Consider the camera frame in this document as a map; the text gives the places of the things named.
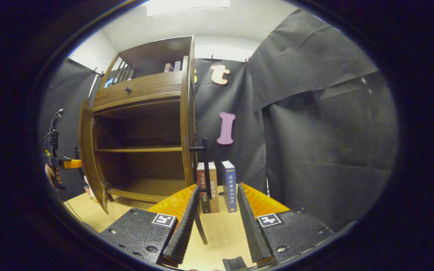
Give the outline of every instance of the ceiling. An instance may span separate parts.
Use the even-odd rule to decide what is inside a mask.
[[[147,17],[145,4],[103,27],[118,52],[186,35],[225,36],[262,42],[297,7],[282,0],[230,0],[228,8],[192,8]]]

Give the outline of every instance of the screw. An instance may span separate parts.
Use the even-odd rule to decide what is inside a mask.
[[[156,247],[152,247],[152,246],[147,247],[147,250],[150,251],[150,252],[157,252],[157,248]]]
[[[278,247],[277,252],[284,252],[287,250],[287,247]]]

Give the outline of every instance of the wooden shelf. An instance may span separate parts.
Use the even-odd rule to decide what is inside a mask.
[[[100,152],[167,152],[167,151],[182,151],[182,145],[172,146],[141,146],[128,147],[121,149],[95,149]]]
[[[107,193],[146,202],[160,202],[186,188],[185,180],[132,180],[127,185],[112,187]]]

